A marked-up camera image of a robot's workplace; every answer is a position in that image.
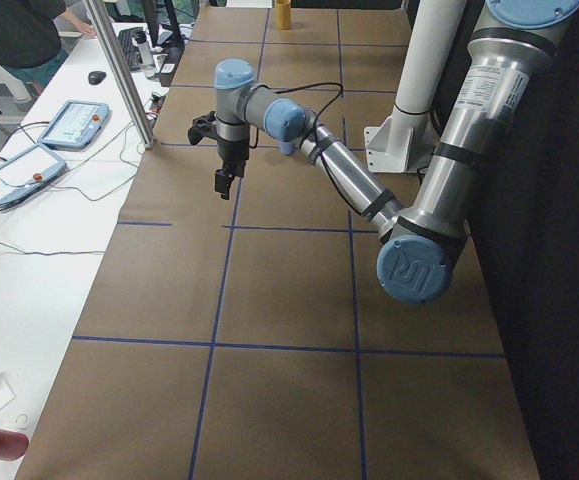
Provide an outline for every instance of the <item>keyboard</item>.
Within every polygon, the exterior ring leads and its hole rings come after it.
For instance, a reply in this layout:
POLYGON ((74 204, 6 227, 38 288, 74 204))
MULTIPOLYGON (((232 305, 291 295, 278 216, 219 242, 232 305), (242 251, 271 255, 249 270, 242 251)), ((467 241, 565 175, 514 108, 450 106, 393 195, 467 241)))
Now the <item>keyboard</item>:
POLYGON ((125 30, 120 30, 118 32, 118 42, 120 42, 120 48, 127 61, 127 66, 129 71, 135 72, 140 70, 140 57, 138 56, 138 47, 136 47, 131 39, 133 34, 142 31, 140 27, 127 28, 125 30))

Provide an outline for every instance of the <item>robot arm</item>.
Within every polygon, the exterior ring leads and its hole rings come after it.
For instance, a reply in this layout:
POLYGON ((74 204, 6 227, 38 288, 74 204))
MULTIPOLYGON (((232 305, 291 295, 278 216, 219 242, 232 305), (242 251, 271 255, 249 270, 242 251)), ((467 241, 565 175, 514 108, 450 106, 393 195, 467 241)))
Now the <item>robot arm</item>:
POLYGON ((449 287, 465 245, 464 222, 484 156, 508 129, 529 78, 551 64, 567 23, 556 19, 547 27, 520 29, 499 18, 483 8, 469 43, 472 66, 409 208, 402 208, 313 111, 255 83, 253 67, 242 60, 218 64, 216 110, 194 120, 189 140, 194 145, 203 137, 217 141, 223 166, 216 171, 215 188, 224 199, 235 177, 244 176, 250 125, 281 146, 299 147, 377 229, 384 243, 377 262, 383 288, 408 303, 430 302, 449 287))
POLYGON ((244 175, 249 127, 254 125, 284 148, 298 144, 309 161, 327 173, 349 205, 371 222, 381 237, 389 237, 402 205, 313 111, 255 83, 253 67, 243 60, 220 62, 215 87, 216 111, 194 120, 189 139, 192 144, 202 137, 218 142, 223 167, 216 171, 215 187, 222 198, 229 198, 234 178, 244 175))

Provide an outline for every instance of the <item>metal pole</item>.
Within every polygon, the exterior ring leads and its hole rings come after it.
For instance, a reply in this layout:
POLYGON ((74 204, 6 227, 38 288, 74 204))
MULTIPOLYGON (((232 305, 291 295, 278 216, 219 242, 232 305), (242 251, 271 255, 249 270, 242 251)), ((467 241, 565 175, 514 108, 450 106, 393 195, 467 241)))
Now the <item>metal pole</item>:
POLYGON ((83 0, 83 2, 96 29, 102 50, 105 52, 109 66, 116 78, 122 98, 129 110, 129 115, 138 129, 145 148, 150 149, 155 143, 153 130, 145 115, 140 96, 131 78, 129 67, 118 43, 116 33, 113 30, 107 9, 101 0, 83 0))

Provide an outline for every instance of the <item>computer mouse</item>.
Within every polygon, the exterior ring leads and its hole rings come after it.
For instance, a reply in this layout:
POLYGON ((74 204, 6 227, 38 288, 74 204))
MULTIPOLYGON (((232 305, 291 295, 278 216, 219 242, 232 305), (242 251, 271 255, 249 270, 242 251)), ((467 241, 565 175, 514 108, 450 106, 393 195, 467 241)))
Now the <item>computer mouse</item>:
POLYGON ((106 72, 94 70, 93 72, 89 72, 89 76, 87 77, 87 79, 89 80, 89 85, 98 85, 105 79, 106 76, 107 76, 106 72))

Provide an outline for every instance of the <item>bottle cap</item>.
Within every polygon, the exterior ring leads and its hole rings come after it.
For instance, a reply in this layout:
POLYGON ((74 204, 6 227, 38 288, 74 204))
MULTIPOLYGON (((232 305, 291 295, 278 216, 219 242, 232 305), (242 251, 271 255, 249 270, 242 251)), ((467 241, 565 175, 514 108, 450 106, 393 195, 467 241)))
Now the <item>bottle cap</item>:
POLYGON ((133 34, 133 39, 136 43, 145 43, 147 41, 147 34, 144 30, 139 30, 133 34))

